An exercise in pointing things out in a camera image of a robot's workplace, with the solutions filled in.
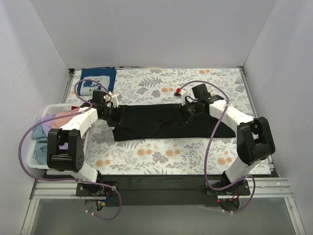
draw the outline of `floral tablecloth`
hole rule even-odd
[[[81,71],[76,71],[67,103],[81,103],[74,94],[74,84],[80,76]],[[121,94],[120,104],[179,103],[173,96],[174,90],[192,80],[216,84],[228,94],[231,105],[253,115],[239,69],[117,70],[113,93]],[[191,87],[186,87],[190,95]],[[216,89],[208,87],[208,90],[220,94]],[[204,138],[114,142],[112,129],[105,121],[98,120],[90,129],[85,161],[102,174],[203,174],[207,143],[208,139]],[[236,139],[214,139],[208,173],[221,174],[236,157]],[[258,164],[251,173],[270,174],[267,161]]]

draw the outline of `folded clothes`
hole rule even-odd
[[[54,117],[55,117],[54,114],[47,115],[47,116],[41,118],[41,121],[45,121],[45,120],[47,120],[47,119],[54,118]],[[51,122],[52,122],[52,121],[47,121],[47,122],[44,122],[44,123],[42,124],[42,126],[43,126],[43,131],[44,131],[46,137],[48,137],[48,133],[49,133],[49,131],[51,130]]]
[[[64,115],[68,115],[68,114],[75,114],[79,112],[79,108],[74,109],[72,111],[63,111],[58,113],[57,115],[47,115],[43,118],[41,118],[41,121],[45,121],[49,118],[53,118],[53,117],[60,117],[60,116],[64,116]],[[70,116],[70,117],[64,117],[64,118],[60,118],[60,119],[56,119],[56,120],[52,120],[52,121],[47,121],[44,122],[41,125],[36,126],[33,129],[33,133],[32,133],[32,139],[37,140],[37,143],[35,145],[35,152],[36,152],[36,158],[39,164],[45,165],[47,164],[47,149],[48,149],[48,133],[49,131],[54,128],[54,129],[59,129],[60,127],[62,127],[63,125],[67,124],[74,116]],[[82,139],[83,139],[83,144],[85,141],[85,137],[86,135],[83,135]],[[60,145],[59,146],[60,149],[68,149],[68,143],[65,143],[64,145]]]

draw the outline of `metal frame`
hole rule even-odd
[[[36,218],[39,201],[40,199],[30,200],[21,235],[30,235]]]
[[[241,76],[244,81],[244,85],[248,94],[248,98],[253,109],[255,116],[257,117],[257,112],[255,110],[250,91],[247,86],[244,70],[242,67],[237,67],[240,70]],[[68,95],[69,89],[71,87],[71,82],[73,79],[73,73],[70,74],[69,80],[67,82],[67,87],[65,91],[65,102]],[[253,187],[253,182],[251,179],[247,179],[249,187]],[[294,203],[293,193],[288,184],[287,178],[255,178],[256,181],[256,191],[254,194],[255,198],[284,198],[286,206],[297,235],[304,235],[305,231],[301,223],[300,216],[298,214],[296,205]],[[31,201],[29,208],[25,217],[24,225],[22,228],[22,235],[28,235],[31,233],[31,229],[36,217],[38,205],[40,199],[96,199],[96,197],[76,197],[77,182],[75,181],[64,181],[64,182],[43,182],[36,181],[31,195]],[[218,196],[218,198],[223,199],[226,196]]]
[[[247,179],[249,187],[253,188],[253,181]],[[255,178],[255,198],[293,197],[286,178]],[[33,188],[32,199],[101,199],[102,197],[77,197],[77,182],[36,182]]]

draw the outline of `white panel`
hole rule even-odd
[[[279,0],[244,69],[258,114],[268,118],[278,172],[288,177],[313,234],[313,1]]]
[[[243,65],[276,0],[31,0],[68,67]]]
[[[29,0],[0,1],[0,32],[0,234],[15,235],[34,182],[19,165],[18,144],[45,106],[62,100],[68,70]]]

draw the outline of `white laundry basket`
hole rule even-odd
[[[51,114],[57,114],[62,111],[71,111],[72,107],[80,107],[80,104],[51,104],[45,108],[42,117],[45,117]],[[89,132],[86,133],[86,138],[85,138],[85,143],[84,143],[84,154],[86,154],[88,137],[89,137]],[[27,165],[31,168],[50,169],[47,165],[39,164],[39,162],[37,161],[36,153],[35,153],[36,142],[37,142],[36,140],[32,140],[31,142],[32,148],[27,156]]]

